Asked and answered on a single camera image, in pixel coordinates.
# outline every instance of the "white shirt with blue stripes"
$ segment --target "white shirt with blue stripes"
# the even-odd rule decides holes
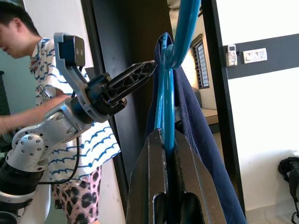
[[[73,89],[56,67],[53,39],[43,38],[37,43],[31,57],[30,72],[36,80],[37,106],[55,97],[56,89],[63,91],[64,94],[72,95]],[[89,81],[84,69],[82,74]],[[73,173],[77,157],[76,145],[76,140],[72,140],[54,148],[49,157],[51,181],[68,179]],[[108,121],[105,123],[94,122],[93,126],[80,136],[80,160],[73,180],[79,180],[89,175],[119,152],[119,145]]]

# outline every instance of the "blue clothes hanger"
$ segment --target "blue clothes hanger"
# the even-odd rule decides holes
[[[165,153],[168,158],[172,157],[174,148],[173,69],[182,64],[188,52],[199,13],[199,5],[200,0],[182,0],[174,43],[167,46],[167,33],[162,38],[155,129],[162,130]]]

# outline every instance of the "light switch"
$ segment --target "light switch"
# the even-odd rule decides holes
[[[266,48],[244,51],[243,56],[245,64],[268,60]]]

